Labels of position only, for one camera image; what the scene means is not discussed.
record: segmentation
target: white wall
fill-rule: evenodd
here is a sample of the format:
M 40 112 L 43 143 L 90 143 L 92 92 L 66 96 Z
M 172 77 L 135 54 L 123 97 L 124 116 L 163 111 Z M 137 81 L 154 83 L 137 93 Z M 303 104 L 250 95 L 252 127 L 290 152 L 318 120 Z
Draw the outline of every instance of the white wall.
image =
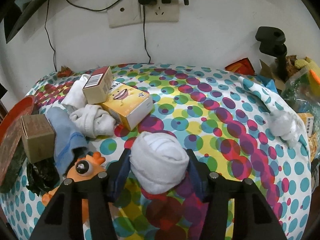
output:
M 103 8 L 113 0 L 71 1 Z M 0 24 L 0 64 L 16 97 L 11 101 L 21 99 L 39 78 L 54 70 L 44 31 L 45 13 L 46 4 L 9 44 L 5 44 Z M 282 29 L 289 54 L 308 55 L 320 63 L 320 31 L 300 0 L 190 0 L 189 6 L 181 5 L 178 23 L 146 24 L 148 50 L 155 63 L 223 68 L 249 57 L 259 69 L 259 58 L 273 62 L 259 52 L 255 40 L 259 26 Z M 51 0 L 47 28 L 57 50 L 58 68 L 66 65 L 77 71 L 148 60 L 142 24 L 110 29 L 105 12 L 89 12 L 65 0 Z

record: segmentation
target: polka dot tablecloth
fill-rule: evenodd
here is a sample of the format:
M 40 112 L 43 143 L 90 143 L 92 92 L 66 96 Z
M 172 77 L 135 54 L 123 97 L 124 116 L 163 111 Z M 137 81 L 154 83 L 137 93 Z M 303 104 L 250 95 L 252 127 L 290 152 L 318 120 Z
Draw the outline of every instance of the polka dot tablecloth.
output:
M 115 128 L 112 137 L 88 140 L 89 150 L 100 151 L 105 165 L 119 159 L 142 131 L 166 132 L 191 148 L 199 161 L 226 179 L 250 177 L 279 219 L 289 240 L 300 240 L 311 197 L 307 134 L 293 149 L 274 137 L 268 115 L 278 109 L 293 112 L 279 95 L 262 87 L 254 77 L 206 67 L 176 65 L 118 65 L 115 80 L 147 91 L 154 108 L 133 131 Z M 37 98 L 40 113 L 61 101 L 83 73 L 58 79 L 56 73 L 37 82 L 29 94 Z M 44 206 L 41 198 L 26 189 L 26 164 L 1 206 L 19 239 L 28 239 Z M 116 203 L 110 207 L 117 235 L 125 239 L 197 240 L 207 204 L 195 196 L 189 176 L 160 195 L 150 195 L 132 173 Z M 226 239 L 233 231 L 234 202 L 229 202 Z M 84 225 L 86 240 L 90 229 Z

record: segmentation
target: red and beige box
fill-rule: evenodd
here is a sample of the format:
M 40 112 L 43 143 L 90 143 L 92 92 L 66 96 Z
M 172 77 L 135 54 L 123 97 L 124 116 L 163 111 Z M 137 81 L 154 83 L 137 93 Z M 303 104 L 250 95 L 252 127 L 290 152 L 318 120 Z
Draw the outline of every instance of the red and beige box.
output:
M 82 89 L 88 104 L 93 105 L 106 101 L 112 82 L 113 75 L 110 67 L 95 70 Z
M 153 108 L 149 93 L 114 81 L 108 99 L 100 106 L 108 111 L 117 123 L 132 131 Z

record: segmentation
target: electrical socket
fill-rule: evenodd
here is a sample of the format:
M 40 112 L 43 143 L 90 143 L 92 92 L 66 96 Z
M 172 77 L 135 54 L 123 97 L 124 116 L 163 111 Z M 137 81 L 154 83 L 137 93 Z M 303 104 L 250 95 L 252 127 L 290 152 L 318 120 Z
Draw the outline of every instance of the electrical socket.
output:
M 180 7 L 179 1 L 173 0 L 163 4 L 157 0 L 156 5 L 145 5 L 146 22 L 178 22 Z M 143 21 L 143 6 L 141 6 L 141 20 Z
M 138 0 L 122 0 L 110 8 L 107 15 L 110 28 L 142 23 Z

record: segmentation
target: screw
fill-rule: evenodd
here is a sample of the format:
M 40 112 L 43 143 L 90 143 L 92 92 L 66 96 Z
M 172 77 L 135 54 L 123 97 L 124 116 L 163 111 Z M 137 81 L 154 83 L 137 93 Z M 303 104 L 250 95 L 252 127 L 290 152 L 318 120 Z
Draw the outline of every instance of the screw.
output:
M 250 179 L 250 178 L 244 179 L 244 182 L 245 182 L 246 184 L 248 184 L 248 185 L 252 185 L 252 184 L 253 184 L 253 180 Z
M 64 181 L 63 181 L 63 184 L 64 185 L 70 185 L 72 183 L 72 179 L 65 179 Z
M 210 176 L 210 178 L 212 178 L 212 179 L 217 179 L 217 178 L 219 177 L 219 174 L 216 173 L 216 172 L 210 172 L 209 176 Z
M 105 171 L 102 171 L 102 172 L 99 172 L 98 173 L 98 177 L 100 178 L 100 179 L 103 179 L 103 178 L 105 178 L 107 176 L 107 173 L 105 172 Z

